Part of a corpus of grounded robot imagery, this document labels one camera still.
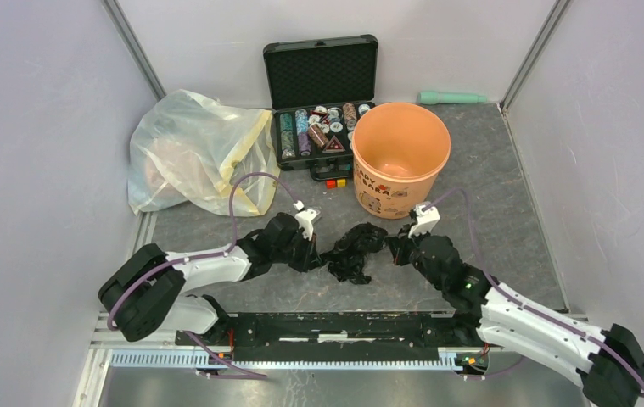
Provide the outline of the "translucent yellowish plastic bag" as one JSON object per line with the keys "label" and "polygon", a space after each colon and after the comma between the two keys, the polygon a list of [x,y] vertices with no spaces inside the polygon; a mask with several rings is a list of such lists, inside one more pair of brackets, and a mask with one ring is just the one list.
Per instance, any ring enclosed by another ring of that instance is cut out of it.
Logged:
{"label": "translucent yellowish plastic bag", "polygon": [[177,90],[132,134],[128,203],[134,214],[190,202],[215,215],[256,217],[271,207],[279,173],[271,111]]}

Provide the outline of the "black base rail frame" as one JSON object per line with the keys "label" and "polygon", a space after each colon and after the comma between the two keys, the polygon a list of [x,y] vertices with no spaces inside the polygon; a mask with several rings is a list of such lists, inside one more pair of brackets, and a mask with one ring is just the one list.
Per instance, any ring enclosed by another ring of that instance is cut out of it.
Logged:
{"label": "black base rail frame", "polygon": [[182,369],[215,379],[302,370],[482,376],[493,353],[515,352],[482,342],[472,322],[459,313],[239,313],[197,337],[161,329],[136,343],[97,325],[90,349],[104,369]]}

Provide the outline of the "black poker chip case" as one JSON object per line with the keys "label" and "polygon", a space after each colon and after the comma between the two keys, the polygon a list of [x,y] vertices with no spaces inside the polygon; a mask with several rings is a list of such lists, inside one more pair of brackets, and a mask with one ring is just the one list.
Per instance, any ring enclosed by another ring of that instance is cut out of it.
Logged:
{"label": "black poker chip case", "polygon": [[[374,108],[378,39],[372,34],[264,46],[272,141],[282,170],[315,181],[350,178],[356,122]],[[342,153],[323,153],[336,136]]]}

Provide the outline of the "black trash bag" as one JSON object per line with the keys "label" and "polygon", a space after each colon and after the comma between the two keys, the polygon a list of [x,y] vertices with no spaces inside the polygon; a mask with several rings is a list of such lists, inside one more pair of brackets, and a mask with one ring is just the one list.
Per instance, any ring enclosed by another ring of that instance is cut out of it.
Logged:
{"label": "black trash bag", "polygon": [[361,223],[349,229],[333,248],[321,254],[328,272],[339,282],[367,285],[372,278],[364,273],[367,256],[381,251],[389,233],[372,223]]}

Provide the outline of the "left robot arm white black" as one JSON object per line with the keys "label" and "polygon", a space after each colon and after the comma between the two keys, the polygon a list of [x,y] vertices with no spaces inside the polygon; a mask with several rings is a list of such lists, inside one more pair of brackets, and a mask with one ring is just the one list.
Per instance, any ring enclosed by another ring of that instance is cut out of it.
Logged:
{"label": "left robot arm white black", "polygon": [[222,343],[228,323],[221,306],[202,287],[245,282],[274,265],[298,272],[317,268],[313,226],[317,209],[294,215],[279,213],[225,248],[198,252],[165,252],[157,244],[142,246],[98,291],[108,312],[107,327],[126,341],[140,341],[160,328],[196,333],[208,345]]}

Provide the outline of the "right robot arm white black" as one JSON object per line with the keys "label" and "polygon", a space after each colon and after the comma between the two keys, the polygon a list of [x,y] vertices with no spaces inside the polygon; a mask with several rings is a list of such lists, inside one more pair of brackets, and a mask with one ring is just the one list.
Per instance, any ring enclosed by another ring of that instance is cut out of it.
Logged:
{"label": "right robot arm white black", "polygon": [[511,350],[568,379],[595,406],[633,406],[644,398],[644,351],[614,324],[602,329],[548,309],[462,261],[450,238],[389,237],[396,265],[411,265],[464,314],[451,324],[463,346],[479,340]]}

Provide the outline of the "orange capybara trash bin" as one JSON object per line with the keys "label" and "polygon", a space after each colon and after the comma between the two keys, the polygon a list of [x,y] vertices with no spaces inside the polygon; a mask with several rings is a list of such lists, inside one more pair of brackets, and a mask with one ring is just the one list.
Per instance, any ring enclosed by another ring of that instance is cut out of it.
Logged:
{"label": "orange capybara trash bin", "polygon": [[427,200],[451,156],[451,135],[429,109],[385,103],[360,118],[351,147],[358,203],[371,215],[397,220]]}

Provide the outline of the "red triangle dealer button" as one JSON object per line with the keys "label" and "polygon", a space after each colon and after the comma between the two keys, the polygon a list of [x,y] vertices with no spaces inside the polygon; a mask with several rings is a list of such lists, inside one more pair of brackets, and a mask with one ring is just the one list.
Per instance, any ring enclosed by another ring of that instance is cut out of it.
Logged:
{"label": "red triangle dealer button", "polygon": [[323,153],[342,153],[345,151],[344,144],[336,137],[332,137],[323,147]]}

